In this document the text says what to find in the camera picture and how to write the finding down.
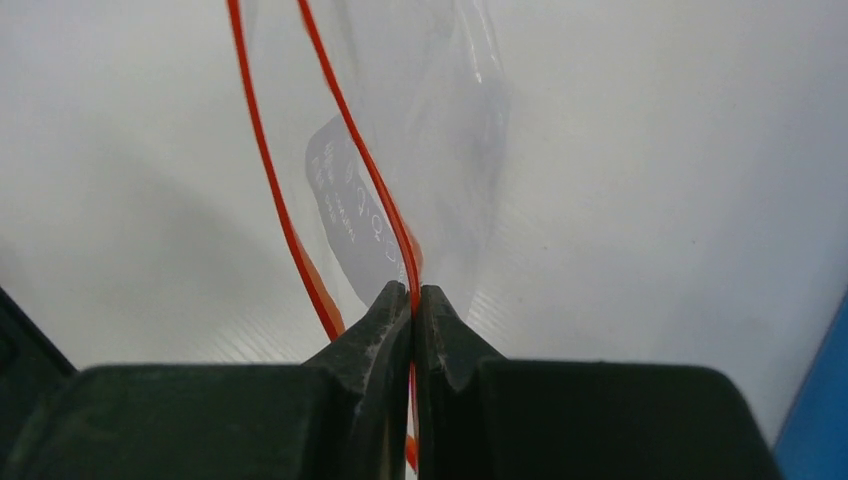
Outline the clear zip bag orange zipper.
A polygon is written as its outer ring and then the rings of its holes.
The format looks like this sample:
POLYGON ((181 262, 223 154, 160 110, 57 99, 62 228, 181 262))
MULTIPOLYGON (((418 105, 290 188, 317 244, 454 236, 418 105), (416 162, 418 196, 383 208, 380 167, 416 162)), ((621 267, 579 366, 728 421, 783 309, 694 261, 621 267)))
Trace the clear zip bag orange zipper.
POLYGON ((328 344, 293 368, 297 424, 338 479, 488 479, 463 320, 492 221, 509 98, 482 1, 300 1, 335 115, 302 154, 273 141, 282 93, 227 5, 248 115, 296 271, 328 344))

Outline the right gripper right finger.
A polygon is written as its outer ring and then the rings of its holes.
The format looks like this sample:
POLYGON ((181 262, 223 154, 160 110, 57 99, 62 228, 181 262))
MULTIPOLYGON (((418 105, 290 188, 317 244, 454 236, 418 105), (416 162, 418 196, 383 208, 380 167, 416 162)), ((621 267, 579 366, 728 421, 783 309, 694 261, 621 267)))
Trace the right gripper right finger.
POLYGON ((777 479, 749 406, 700 366, 509 359, 436 286, 414 320, 422 479, 777 479))

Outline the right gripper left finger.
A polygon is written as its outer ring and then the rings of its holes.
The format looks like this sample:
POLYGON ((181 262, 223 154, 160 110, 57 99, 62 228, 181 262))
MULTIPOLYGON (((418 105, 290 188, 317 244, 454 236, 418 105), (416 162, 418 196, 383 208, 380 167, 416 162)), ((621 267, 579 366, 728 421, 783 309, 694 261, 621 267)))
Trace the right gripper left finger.
POLYGON ((411 318, 387 283, 301 364, 77 370, 1 298, 5 479, 400 479, 411 318))

